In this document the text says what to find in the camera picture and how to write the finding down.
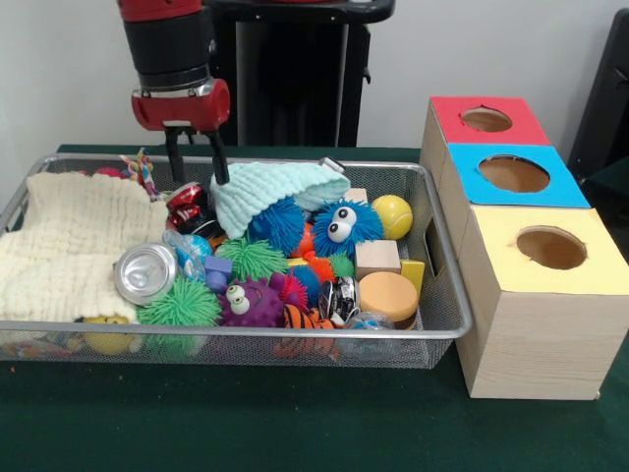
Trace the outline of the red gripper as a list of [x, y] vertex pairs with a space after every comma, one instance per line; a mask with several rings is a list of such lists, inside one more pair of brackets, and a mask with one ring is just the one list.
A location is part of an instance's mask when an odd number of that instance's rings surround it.
[[225, 145], [218, 129], [230, 115], [230, 91], [225, 81], [209, 80], [196, 88], [171, 91], [135, 90], [132, 109], [140, 125], [149, 131], [164, 131], [173, 180], [184, 184], [186, 172], [179, 152], [179, 136], [192, 128], [208, 138], [213, 151], [214, 177], [219, 186], [230, 181]]

